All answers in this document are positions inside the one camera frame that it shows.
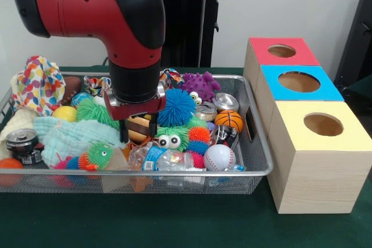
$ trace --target wooden box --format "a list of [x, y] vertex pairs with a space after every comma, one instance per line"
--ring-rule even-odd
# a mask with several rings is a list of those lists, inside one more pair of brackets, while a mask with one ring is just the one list
[[250, 82], [253, 93], [261, 65], [318, 66], [319, 62], [302, 38], [250, 38], [244, 77]]
[[255, 97], [266, 135], [275, 100], [344, 100], [320, 66], [263, 65]]
[[276, 101], [268, 180], [279, 213], [350, 213], [372, 140], [344, 102]]

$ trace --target circular hole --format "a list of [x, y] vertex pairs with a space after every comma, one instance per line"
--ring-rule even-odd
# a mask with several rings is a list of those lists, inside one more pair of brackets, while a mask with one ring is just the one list
[[268, 52], [277, 57], [292, 57], [296, 54], [296, 50], [287, 45], [273, 45], [270, 46]]
[[344, 130], [341, 122], [329, 114], [313, 113], [303, 119], [306, 127], [321, 136], [337, 136]]
[[314, 92], [320, 88], [317, 78], [297, 71], [286, 72], [278, 77], [279, 83], [290, 90], [296, 92]]

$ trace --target yellow box lid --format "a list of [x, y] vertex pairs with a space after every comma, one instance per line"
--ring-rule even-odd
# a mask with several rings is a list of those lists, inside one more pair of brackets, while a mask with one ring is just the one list
[[276, 101], [296, 150], [372, 151], [372, 139], [345, 102]]

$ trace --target metal wire basket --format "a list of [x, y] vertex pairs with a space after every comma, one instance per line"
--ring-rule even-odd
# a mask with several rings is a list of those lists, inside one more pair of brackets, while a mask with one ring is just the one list
[[[65, 75], [81, 73], [65, 72]], [[107, 76], [108, 73], [84, 73]], [[234, 148], [237, 163], [246, 171], [170, 172], [50, 170], [44, 163], [23, 170], [0, 169], [0, 192], [26, 193], [188, 193], [251, 194], [273, 169], [252, 90], [241, 76], [214, 75], [221, 92], [234, 96], [245, 125]], [[0, 128], [13, 115], [11, 91], [0, 102]]]

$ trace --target white baseball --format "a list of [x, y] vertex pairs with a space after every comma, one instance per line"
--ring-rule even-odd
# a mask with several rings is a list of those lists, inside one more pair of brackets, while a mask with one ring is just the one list
[[226, 145], [212, 145], [204, 155], [204, 165], [209, 171], [224, 171], [236, 162], [234, 152]]

